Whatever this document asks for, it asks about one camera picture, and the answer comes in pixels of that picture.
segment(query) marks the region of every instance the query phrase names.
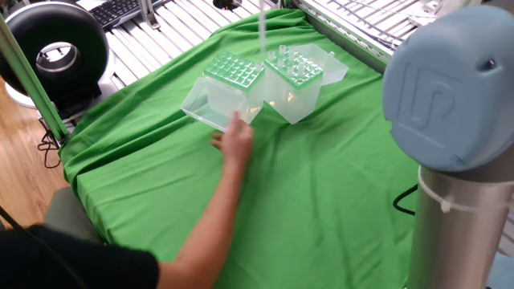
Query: green metal frame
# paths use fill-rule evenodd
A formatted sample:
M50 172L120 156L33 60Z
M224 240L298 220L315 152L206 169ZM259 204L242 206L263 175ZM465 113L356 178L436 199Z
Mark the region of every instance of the green metal frame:
M35 106L38 108L55 138L57 140L64 139L68 135L68 131L64 127L63 120L59 117L57 110L55 110L54 105L48 98L38 77L32 70L22 49L16 42L16 39L14 39L13 34L10 32L9 27L1 15L0 52L6 58L27 94L31 97L32 101L34 101Z

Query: human hand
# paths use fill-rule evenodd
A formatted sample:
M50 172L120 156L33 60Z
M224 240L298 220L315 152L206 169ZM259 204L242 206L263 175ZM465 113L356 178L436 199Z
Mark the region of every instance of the human hand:
M210 143L223 154L223 168L243 172L250 160L253 128L234 112L225 134L214 133Z

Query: forearm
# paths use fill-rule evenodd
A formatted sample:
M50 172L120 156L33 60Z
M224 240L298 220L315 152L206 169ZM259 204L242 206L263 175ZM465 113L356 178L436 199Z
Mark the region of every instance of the forearm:
M209 204L174 262L191 270L198 287L212 287L230 249L243 170L226 166Z

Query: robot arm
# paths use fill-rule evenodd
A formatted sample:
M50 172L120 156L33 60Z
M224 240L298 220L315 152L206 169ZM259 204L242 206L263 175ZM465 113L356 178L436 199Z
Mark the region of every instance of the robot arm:
M514 191L514 17L470 7L420 27L383 111L420 165L408 289L484 289Z

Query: cable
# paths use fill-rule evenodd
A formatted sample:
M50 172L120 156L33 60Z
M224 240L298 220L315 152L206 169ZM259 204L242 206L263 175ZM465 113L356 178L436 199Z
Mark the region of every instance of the cable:
M45 133L45 135L41 139L41 143L38 144L38 150L40 152L45 152L45 161L44 161L45 168L47 168L47 169L55 169L55 168L57 168L61 164L61 160L59 160L59 162L57 162L57 165L52 165L52 166L47 165L48 152L50 152L51 150L59 150L59 148L57 148L57 146L54 144L54 142L51 139L51 131L50 130L47 130L47 132Z
M410 189L408 189L407 191L401 193L399 196L397 196L394 201L393 201L393 207L396 209L396 210L399 210L400 212L402 213L405 213L405 214L409 214L409 215L416 215L416 213L414 211L411 211L411 210L408 210L406 208L402 208L401 206L398 205L398 203L403 200L405 197L409 196L410 194L412 194L413 192L415 192L416 190L418 190L418 184L412 186Z
M392 11L392 10L387 10L387 9L384 9L384 8L378 8L378 7L373 7L371 5L368 5L368 4L364 4L362 2L359 2L357 0L348 0L350 2L354 2L354 3L357 3L357 4L361 4L363 6L366 6L368 8L371 8L371 9L374 9L374 10L379 10L379 11L384 11L384 12L389 12L389 13L393 13L393 14L398 14L398 15L405 15L405 16L412 16L412 17L418 17L418 18L439 18L437 16L425 16L425 15L414 15L414 14L408 14L408 13L402 13L402 12L396 12L396 11Z
M47 252L53 259L55 259L58 263L60 263L64 269L75 279L80 289L88 289L86 283L80 278L77 272L63 259L57 252L55 252L52 248L50 248L47 244L41 241L39 238L34 236L31 232L25 230L22 226L20 226L1 206L0 206L0 216L2 216L15 230L21 230L24 232L27 237L34 242L36 245L41 247L45 252Z

